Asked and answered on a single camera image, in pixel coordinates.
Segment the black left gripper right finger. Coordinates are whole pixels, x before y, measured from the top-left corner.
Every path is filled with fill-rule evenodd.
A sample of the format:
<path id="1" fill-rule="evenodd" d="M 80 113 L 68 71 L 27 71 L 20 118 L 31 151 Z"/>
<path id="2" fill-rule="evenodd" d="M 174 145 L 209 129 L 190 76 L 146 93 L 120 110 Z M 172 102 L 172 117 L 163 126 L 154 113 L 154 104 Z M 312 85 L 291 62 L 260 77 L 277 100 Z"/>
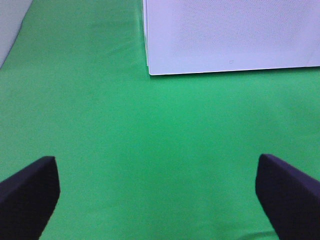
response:
<path id="1" fill-rule="evenodd" d="M 272 154 L 262 154 L 255 193 L 279 239 L 320 238 L 318 180 Z"/>

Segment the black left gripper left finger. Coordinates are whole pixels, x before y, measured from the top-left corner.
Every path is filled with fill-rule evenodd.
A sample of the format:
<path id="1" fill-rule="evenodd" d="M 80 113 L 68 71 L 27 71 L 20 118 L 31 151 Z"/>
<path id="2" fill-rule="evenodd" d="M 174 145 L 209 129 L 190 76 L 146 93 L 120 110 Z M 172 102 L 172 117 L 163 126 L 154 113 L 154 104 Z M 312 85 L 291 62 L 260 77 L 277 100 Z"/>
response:
<path id="1" fill-rule="evenodd" d="M 0 183 L 0 238 L 38 240 L 61 193 L 56 158 L 44 156 Z"/>

